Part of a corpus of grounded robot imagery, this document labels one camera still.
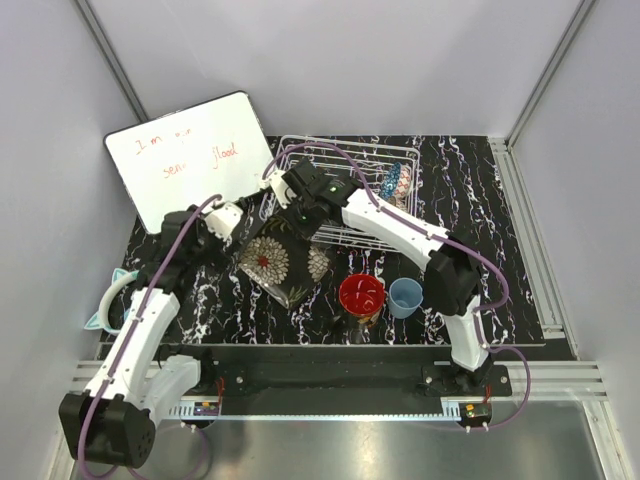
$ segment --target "wire basket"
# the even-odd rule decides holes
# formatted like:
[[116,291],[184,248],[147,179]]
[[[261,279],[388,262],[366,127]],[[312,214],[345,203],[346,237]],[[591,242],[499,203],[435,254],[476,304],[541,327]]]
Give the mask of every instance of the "wire basket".
[[[418,169],[420,152],[415,148],[286,135],[280,140],[278,154],[291,145],[305,142],[331,143],[340,147],[356,161],[371,189],[377,194],[380,193],[380,185],[394,164],[401,163],[408,166],[411,170],[411,190],[406,197],[406,208],[411,215],[416,215],[418,210],[417,185],[420,174]],[[349,170],[351,175],[355,176],[353,167],[346,159],[325,147],[306,147],[304,150],[292,152],[284,158],[279,168],[288,170],[303,159],[309,159],[316,167],[326,170],[329,175],[337,175]],[[276,204],[275,195],[267,196],[261,206],[260,217],[266,220],[273,214]],[[352,248],[395,251],[394,248],[372,235],[342,226],[323,225],[314,235],[312,241]]]

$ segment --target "marble table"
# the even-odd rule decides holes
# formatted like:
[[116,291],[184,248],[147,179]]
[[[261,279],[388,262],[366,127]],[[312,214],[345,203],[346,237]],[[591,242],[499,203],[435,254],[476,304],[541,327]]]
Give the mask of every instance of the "marble table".
[[[331,137],[380,145],[409,146],[421,153],[418,216],[449,229],[472,233],[477,249],[502,269],[509,281],[507,306],[483,316],[487,338],[493,343],[543,344],[542,330],[520,249],[502,190],[501,178],[485,137],[371,136]],[[269,137],[275,152],[279,137]],[[140,222],[131,234],[122,268],[137,270],[149,258],[156,239]],[[288,312],[254,284],[234,262],[221,268],[207,259],[189,274],[191,288],[163,342],[186,344],[348,344],[348,332],[332,329],[339,313],[337,291],[351,273],[369,273],[387,286],[400,277],[419,278],[420,272],[398,253],[334,247],[336,260],[298,308]],[[121,324],[130,302],[130,289],[116,298],[109,312],[113,325]],[[501,296],[497,279],[485,272],[482,303]],[[103,334],[104,347],[113,341]],[[378,324],[359,342],[386,345],[447,344],[440,315],[425,306],[398,320],[382,311]]]

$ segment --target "white panel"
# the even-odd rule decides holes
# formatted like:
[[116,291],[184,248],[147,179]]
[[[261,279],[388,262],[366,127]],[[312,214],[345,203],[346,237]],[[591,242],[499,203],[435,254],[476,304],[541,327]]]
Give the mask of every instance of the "white panel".
[[640,3],[599,2],[516,147],[581,355],[600,365],[630,453],[640,451],[639,24]]
[[41,479],[135,216],[102,138],[134,118],[72,2],[2,6],[0,464]]
[[268,134],[506,135],[578,0],[91,0],[151,116],[238,89]]

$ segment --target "blue cup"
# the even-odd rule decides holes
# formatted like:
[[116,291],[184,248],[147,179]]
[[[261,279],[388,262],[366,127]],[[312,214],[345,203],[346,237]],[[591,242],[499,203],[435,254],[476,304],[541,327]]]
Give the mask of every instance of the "blue cup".
[[399,278],[389,288],[389,311],[396,318],[407,318],[422,303],[422,287],[411,278]]

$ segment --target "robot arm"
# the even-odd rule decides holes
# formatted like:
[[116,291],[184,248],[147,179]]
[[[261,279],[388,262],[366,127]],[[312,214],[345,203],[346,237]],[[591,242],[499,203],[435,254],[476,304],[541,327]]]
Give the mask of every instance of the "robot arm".
[[[452,238],[464,243],[446,229],[416,219],[384,202],[374,200],[363,185],[348,174],[332,177],[317,170],[309,161],[293,169],[271,174],[267,182],[284,211],[282,215],[302,236],[310,238],[326,221],[371,233],[410,258],[424,271],[424,296],[433,311],[441,313],[452,343],[455,364],[467,372],[483,372],[490,367],[490,358],[476,337],[473,309],[479,303],[478,263],[463,252],[433,238]],[[393,218],[380,210],[384,207]],[[215,208],[204,220],[210,233],[224,241],[231,238],[243,217],[243,210],[233,203]],[[173,212],[162,225],[160,248],[156,259],[138,275],[133,294],[132,315],[138,310],[151,277],[174,243],[190,211]],[[407,224],[420,227],[428,234],[418,234]],[[149,382],[145,374],[164,332],[180,308],[182,275],[201,248],[197,228],[189,229],[168,267],[150,295],[143,318],[131,332],[133,322],[125,323],[100,372],[80,394],[68,394],[63,399],[59,415],[73,458],[78,458],[79,437],[89,404],[109,380],[89,425],[85,458],[89,461],[142,466],[153,446],[156,426],[176,405],[180,397],[196,385],[213,384],[212,362],[190,355],[170,357],[162,371]],[[116,359],[119,367],[108,376]]]
[[435,239],[451,238],[464,244],[464,234],[452,236],[447,229],[419,220],[374,194],[376,207],[362,183],[349,173],[329,176],[308,160],[287,172],[273,172],[268,181],[286,209],[283,216],[302,236],[311,238],[323,223],[333,221],[372,234],[412,260],[424,272],[427,304],[432,311],[442,314],[454,363],[469,372],[486,367],[489,358],[486,341],[484,338],[479,341],[474,323],[474,309],[480,302],[479,264]]

